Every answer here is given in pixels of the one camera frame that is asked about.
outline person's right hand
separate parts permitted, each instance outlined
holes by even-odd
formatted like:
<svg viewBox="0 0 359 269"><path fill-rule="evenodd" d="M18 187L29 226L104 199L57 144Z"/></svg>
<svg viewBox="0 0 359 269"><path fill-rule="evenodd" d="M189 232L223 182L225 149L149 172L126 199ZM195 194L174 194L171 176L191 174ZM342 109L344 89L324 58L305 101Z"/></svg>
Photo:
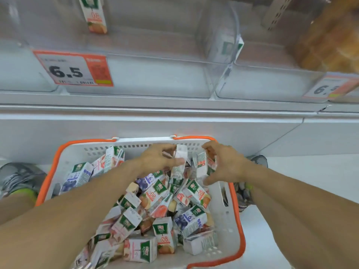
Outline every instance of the person's right hand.
<svg viewBox="0 0 359 269"><path fill-rule="evenodd" d="M217 181L246 182L248 169L255 163L239 154L233 147L220 144L214 140L206 142L202 148L210 154L217 155L217 169L204 180L204 185Z"/></svg>

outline price tag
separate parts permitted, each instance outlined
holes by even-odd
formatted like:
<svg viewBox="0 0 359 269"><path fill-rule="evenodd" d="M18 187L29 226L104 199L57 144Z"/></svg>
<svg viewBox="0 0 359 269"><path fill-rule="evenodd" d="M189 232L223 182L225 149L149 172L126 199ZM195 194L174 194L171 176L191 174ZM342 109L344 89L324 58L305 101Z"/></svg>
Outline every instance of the price tag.
<svg viewBox="0 0 359 269"><path fill-rule="evenodd" d="M358 75L330 73L319 80L303 97L333 99L347 94L358 83Z"/></svg>
<svg viewBox="0 0 359 269"><path fill-rule="evenodd" d="M56 84L113 87L104 55L33 52Z"/></svg>

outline forearm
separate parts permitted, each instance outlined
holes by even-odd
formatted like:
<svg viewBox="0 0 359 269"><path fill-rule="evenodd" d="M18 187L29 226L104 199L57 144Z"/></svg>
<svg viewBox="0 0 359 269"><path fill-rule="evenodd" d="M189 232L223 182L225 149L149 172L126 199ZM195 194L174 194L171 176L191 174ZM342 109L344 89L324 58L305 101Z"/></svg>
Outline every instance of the forearm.
<svg viewBox="0 0 359 269"><path fill-rule="evenodd" d="M127 161L2 225L0 267L67 268L138 173Z"/></svg>
<svg viewBox="0 0 359 269"><path fill-rule="evenodd" d="M246 177L254 187L298 218L332 251L358 261L359 204L260 165L249 167Z"/></svg>

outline hand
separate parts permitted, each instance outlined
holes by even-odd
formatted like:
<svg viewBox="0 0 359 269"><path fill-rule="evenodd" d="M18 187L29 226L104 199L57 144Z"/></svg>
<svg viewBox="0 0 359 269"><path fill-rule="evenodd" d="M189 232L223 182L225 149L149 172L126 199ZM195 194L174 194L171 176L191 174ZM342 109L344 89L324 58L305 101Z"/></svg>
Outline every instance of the hand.
<svg viewBox="0 0 359 269"><path fill-rule="evenodd" d="M233 147L220 144L214 140L206 142L202 148L210 154L217 155L217 169L204 180L204 185L211 185L217 181L246 182L248 170L255 163L239 154Z"/></svg>
<svg viewBox="0 0 359 269"><path fill-rule="evenodd" d="M138 158L141 167L141 174L139 175L139 177L145 177L150 173L154 173L165 168L172 169L172 167L174 166L180 166L182 164L185 164L184 158L166 158L162 154L163 151L169 154L173 154L173 151L175 149L175 144L152 144Z"/></svg>

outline white plastic basket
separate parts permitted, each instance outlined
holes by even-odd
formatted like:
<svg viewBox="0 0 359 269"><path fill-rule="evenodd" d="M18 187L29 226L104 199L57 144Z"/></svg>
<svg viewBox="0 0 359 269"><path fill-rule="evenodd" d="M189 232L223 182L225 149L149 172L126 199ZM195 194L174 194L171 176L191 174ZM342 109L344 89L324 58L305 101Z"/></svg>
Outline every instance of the white plastic basket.
<svg viewBox="0 0 359 269"><path fill-rule="evenodd" d="M109 146L118 146L126 151L125 159L139 156L153 143L174 143L185 144L189 153L200 153L203 151L202 144L208 140L214 140L207 136L187 136L187 137L158 137L158 138L112 138L110 140L75 140L63 144L55 154L54 161L49 174L47 175L36 205L41 205L44 201L52 197L53 190L57 184L62 184L69 170L80 162L93 162L106 151ZM223 203L221 185L225 187L229 206ZM236 192L232 183L215 183L209 187L211 202L210 211L215 222L218 233L219 244L204 253L192 256L185 253L182 248L178 248L173 255L158 255L157 259L149 264L138 262L125 262L117 260L111 262L107 268L192 268L192 267L212 267L230 262L240 258L246 247L245 237L240 224L238 202Z"/></svg>

